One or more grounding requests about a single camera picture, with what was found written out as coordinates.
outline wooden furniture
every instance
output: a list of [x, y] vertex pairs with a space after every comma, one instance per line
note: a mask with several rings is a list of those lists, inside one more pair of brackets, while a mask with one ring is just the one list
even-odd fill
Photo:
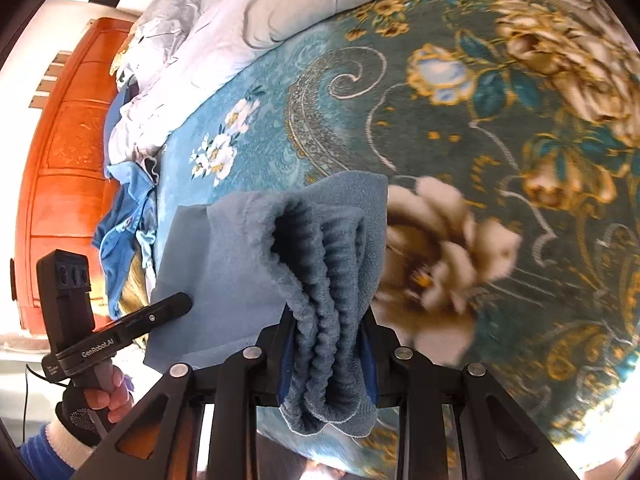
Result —
[[102, 170], [104, 118], [116, 95], [111, 61], [130, 22], [100, 18], [89, 28], [50, 92], [22, 176], [15, 232], [14, 290], [22, 327], [44, 334], [35, 266], [54, 249], [89, 258], [96, 325], [108, 322], [94, 229], [118, 189]]

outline beige cuff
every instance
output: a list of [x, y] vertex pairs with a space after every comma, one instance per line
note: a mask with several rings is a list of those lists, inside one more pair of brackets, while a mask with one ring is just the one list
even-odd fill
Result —
[[79, 469], [94, 450], [69, 433], [57, 417], [47, 425], [45, 433], [56, 455], [73, 469]]

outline teal blanket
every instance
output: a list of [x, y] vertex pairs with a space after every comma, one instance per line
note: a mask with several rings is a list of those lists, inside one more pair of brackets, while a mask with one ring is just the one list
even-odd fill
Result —
[[[156, 263], [179, 205], [386, 174], [379, 322], [434, 362], [482, 361], [570, 465], [597, 465], [640, 428], [626, 408], [640, 394], [639, 75], [601, 0], [377, 0], [339, 14], [170, 137]], [[311, 444], [270, 416], [263, 433], [316, 460], [393, 470], [388, 420], [368, 440]]]

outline black cable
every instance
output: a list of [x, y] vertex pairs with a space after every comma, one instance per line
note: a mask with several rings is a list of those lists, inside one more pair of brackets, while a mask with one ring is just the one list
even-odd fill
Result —
[[[33, 375], [35, 375], [38, 378], [41, 378], [43, 381], [47, 381], [47, 378], [45, 376], [42, 376], [39, 373], [34, 372], [27, 363], [24, 364], [24, 411], [22, 412], [22, 443], [23, 444], [25, 443], [25, 440], [26, 440], [27, 403], [29, 402], [29, 375], [27, 374], [27, 371], [30, 371]], [[68, 384], [62, 384], [62, 383], [49, 383], [49, 384], [56, 384], [57, 386], [62, 386], [63, 388], [66, 388], [68, 386]]]

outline gray floral pillow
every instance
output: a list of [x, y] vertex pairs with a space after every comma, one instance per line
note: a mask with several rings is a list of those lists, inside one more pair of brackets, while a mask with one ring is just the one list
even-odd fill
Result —
[[138, 28], [116, 72], [122, 88], [135, 76], [143, 92], [148, 83], [187, 38], [210, 0], [153, 0], [138, 20]]

